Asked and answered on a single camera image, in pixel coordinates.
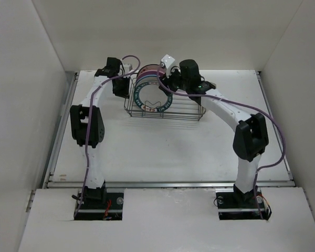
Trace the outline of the dark wire dish rack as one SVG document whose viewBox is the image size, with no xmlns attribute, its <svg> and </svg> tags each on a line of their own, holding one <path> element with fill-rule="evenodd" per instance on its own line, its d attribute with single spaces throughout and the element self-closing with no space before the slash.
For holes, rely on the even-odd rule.
<svg viewBox="0 0 315 252">
<path fill-rule="evenodd" d="M 124 102 L 124 109 L 131 117 L 199 121 L 206 113 L 205 108 L 201 107 L 188 97 L 175 96 L 173 94 L 172 105 L 164 112 L 146 112 L 141 110 L 134 103 L 133 92 L 137 84 L 146 81 L 157 81 L 157 78 L 145 77 L 139 81 L 136 81 L 136 78 L 131 79 L 129 97 L 126 98 Z"/>
</svg>

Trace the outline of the green rimmed white plate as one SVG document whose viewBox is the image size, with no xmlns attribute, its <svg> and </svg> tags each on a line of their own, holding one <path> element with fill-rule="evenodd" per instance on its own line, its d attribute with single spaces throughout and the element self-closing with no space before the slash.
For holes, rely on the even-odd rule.
<svg viewBox="0 0 315 252">
<path fill-rule="evenodd" d="M 135 86 L 134 103 L 146 112 L 164 112 L 173 102 L 172 94 L 165 94 L 157 81 L 146 81 Z"/>
</svg>

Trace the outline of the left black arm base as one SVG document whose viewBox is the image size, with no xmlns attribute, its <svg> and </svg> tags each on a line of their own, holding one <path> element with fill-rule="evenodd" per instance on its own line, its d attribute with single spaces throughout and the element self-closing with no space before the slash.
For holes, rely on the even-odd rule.
<svg viewBox="0 0 315 252">
<path fill-rule="evenodd" d="M 76 200 L 73 218 L 75 221 L 121 221 L 123 217 L 124 192 L 108 192 L 106 188 L 85 188 L 72 195 Z"/>
</svg>

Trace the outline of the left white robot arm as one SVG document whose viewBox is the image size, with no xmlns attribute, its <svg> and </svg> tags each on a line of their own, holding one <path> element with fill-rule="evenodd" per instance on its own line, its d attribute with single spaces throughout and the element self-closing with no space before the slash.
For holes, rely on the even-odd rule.
<svg viewBox="0 0 315 252">
<path fill-rule="evenodd" d="M 69 111 L 72 138 L 86 159 L 85 177 L 78 200 L 90 202 L 95 208 L 102 208 L 107 202 L 105 178 L 99 157 L 105 135 L 102 102 L 110 95 L 128 98 L 130 76 L 135 72 L 131 64 L 123 61 L 124 59 L 107 58 L 106 66 L 96 71 L 88 94 L 78 105 L 72 105 Z"/>
</svg>

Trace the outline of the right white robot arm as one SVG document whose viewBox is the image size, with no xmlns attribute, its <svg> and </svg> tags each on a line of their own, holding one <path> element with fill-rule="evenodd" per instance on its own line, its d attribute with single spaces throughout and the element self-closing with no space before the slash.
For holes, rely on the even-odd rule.
<svg viewBox="0 0 315 252">
<path fill-rule="evenodd" d="M 201 77 L 194 60 L 183 60 L 177 66 L 175 59 L 169 57 L 160 61 L 160 67 L 165 69 L 164 76 L 159 78 L 164 92 L 190 98 L 233 130 L 233 150 L 238 156 L 233 201 L 238 208 L 255 207 L 258 203 L 256 170 L 269 143 L 265 117 L 261 113 L 250 114 L 227 100 L 215 84 Z"/>
</svg>

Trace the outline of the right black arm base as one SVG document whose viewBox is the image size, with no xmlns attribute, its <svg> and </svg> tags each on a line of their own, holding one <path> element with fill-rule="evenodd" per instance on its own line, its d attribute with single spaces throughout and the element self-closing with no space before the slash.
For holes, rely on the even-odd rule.
<svg viewBox="0 0 315 252">
<path fill-rule="evenodd" d="M 272 215 L 271 207 L 260 189 L 242 194 L 236 188 L 217 189 L 214 204 L 218 209 L 218 217 L 226 220 L 258 220 L 268 221 Z"/>
</svg>

